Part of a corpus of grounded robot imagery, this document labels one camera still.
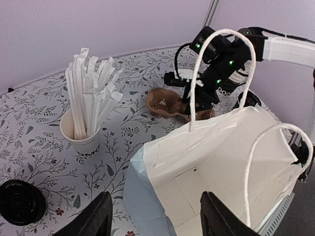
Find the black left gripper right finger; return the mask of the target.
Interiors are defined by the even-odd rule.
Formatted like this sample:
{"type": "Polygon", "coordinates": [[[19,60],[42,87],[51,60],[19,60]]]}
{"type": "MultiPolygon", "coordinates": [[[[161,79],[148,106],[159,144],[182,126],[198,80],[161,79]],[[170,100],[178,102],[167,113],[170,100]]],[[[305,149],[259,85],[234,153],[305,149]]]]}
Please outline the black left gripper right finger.
{"type": "Polygon", "coordinates": [[[258,233],[239,220],[212,192],[204,191],[200,199],[203,236],[257,236],[258,233]]]}

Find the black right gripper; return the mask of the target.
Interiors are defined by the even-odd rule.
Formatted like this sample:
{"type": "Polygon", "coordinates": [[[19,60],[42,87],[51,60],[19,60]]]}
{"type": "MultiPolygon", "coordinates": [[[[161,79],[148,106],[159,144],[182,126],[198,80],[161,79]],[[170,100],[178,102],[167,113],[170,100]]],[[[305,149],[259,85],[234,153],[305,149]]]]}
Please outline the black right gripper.
{"type": "MultiPolygon", "coordinates": [[[[186,104],[186,108],[184,111],[185,115],[190,115],[190,99],[192,96],[190,95],[190,87],[191,84],[187,84],[185,86],[184,95],[182,102],[186,104]]],[[[216,92],[209,92],[207,88],[202,88],[199,85],[195,87],[195,111],[205,111],[213,108],[213,105],[219,103],[219,97],[216,92]]]]}

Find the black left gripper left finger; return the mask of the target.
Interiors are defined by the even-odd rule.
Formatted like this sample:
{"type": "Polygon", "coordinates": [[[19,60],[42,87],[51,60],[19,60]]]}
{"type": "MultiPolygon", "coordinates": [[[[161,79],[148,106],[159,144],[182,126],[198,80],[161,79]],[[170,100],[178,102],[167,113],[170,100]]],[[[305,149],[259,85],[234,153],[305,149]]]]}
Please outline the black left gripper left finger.
{"type": "Polygon", "coordinates": [[[109,236],[112,217],[111,195],[109,192],[101,192],[73,221],[54,233],[54,236],[109,236]]]}

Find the brown cardboard cup carrier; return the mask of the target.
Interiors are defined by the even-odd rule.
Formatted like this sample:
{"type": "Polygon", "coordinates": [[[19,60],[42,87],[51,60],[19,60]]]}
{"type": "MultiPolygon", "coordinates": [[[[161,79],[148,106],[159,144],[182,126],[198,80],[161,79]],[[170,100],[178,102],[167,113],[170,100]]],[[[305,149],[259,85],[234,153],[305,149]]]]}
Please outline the brown cardboard cup carrier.
{"type": "Polygon", "coordinates": [[[177,118],[187,123],[190,115],[185,114],[189,103],[183,103],[179,94],[164,88],[151,89],[146,97],[146,107],[152,115],[159,115],[166,119],[177,118]]]}

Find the black and white paper cup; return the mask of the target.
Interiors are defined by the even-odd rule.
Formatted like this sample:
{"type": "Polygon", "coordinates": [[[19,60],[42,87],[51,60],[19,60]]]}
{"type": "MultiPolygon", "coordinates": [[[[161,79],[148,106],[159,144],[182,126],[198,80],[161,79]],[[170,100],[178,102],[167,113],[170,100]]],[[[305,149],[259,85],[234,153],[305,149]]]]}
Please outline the black and white paper cup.
{"type": "MultiPolygon", "coordinates": [[[[241,101],[242,97],[243,97],[243,92],[239,94],[233,109],[239,108],[240,101],[241,101]]],[[[248,107],[248,106],[255,107],[256,105],[262,106],[260,99],[254,93],[252,93],[251,91],[248,91],[244,106],[245,107],[248,107]]]]}

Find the light blue paper bag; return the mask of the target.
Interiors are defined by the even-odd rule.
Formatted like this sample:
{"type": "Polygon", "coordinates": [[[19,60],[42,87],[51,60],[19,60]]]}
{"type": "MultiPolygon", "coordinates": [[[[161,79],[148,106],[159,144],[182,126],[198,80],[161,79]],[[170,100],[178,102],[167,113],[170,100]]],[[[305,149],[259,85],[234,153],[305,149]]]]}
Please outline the light blue paper bag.
{"type": "Polygon", "coordinates": [[[276,123],[259,107],[196,120],[145,143],[131,158],[123,203],[142,236],[201,234],[201,195],[214,193],[237,219],[259,230],[310,165],[314,139],[299,127],[276,123]],[[309,150],[297,163],[284,129],[309,150]]]}

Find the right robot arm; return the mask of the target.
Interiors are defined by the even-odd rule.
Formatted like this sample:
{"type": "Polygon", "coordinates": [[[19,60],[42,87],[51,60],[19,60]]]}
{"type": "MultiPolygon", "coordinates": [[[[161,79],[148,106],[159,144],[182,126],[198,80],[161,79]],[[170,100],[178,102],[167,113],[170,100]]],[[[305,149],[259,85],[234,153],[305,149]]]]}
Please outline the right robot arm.
{"type": "MultiPolygon", "coordinates": [[[[252,44],[256,61],[276,60],[315,66],[315,43],[312,40],[286,35],[272,30],[249,27],[238,31],[252,44]]],[[[195,87],[196,111],[212,109],[219,103],[218,94],[230,96],[245,84],[249,76],[251,52],[243,40],[230,33],[216,36],[207,46],[202,60],[208,68],[197,76],[195,87]]]]}

